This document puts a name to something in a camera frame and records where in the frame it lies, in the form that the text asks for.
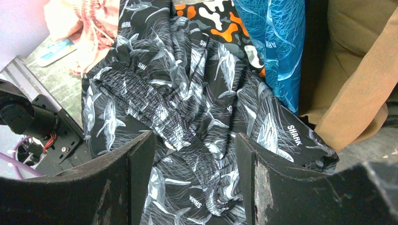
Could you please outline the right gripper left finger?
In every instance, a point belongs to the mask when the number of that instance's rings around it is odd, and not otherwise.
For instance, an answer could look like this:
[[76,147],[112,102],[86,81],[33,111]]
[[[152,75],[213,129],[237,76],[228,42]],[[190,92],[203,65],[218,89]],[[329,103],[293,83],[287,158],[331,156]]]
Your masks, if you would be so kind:
[[56,176],[0,180],[3,225],[138,225],[156,147],[153,132]]

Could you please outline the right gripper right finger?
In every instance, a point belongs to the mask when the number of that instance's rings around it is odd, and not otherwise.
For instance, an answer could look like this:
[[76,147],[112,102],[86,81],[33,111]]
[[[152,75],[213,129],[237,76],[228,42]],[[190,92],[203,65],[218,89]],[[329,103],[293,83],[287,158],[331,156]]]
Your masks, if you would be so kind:
[[395,225],[397,163],[363,162],[333,175],[296,166],[237,134],[235,150],[250,225]]

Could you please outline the dark leaf print shorts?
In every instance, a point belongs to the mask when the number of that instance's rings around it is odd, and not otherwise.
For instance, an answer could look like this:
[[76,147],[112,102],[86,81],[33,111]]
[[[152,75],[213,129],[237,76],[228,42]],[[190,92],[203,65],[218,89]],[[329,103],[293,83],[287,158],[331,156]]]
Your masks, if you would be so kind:
[[82,122],[95,157],[154,132],[142,225],[246,224],[239,133],[288,162],[334,172],[336,152],[171,1],[118,6],[115,42],[82,81]]

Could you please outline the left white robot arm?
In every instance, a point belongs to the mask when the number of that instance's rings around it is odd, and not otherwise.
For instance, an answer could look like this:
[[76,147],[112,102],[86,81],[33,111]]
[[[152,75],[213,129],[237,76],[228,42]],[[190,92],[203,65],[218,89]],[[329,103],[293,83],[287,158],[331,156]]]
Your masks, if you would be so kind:
[[15,85],[1,79],[0,124],[18,135],[45,139],[55,133],[59,119],[54,112],[33,105]]

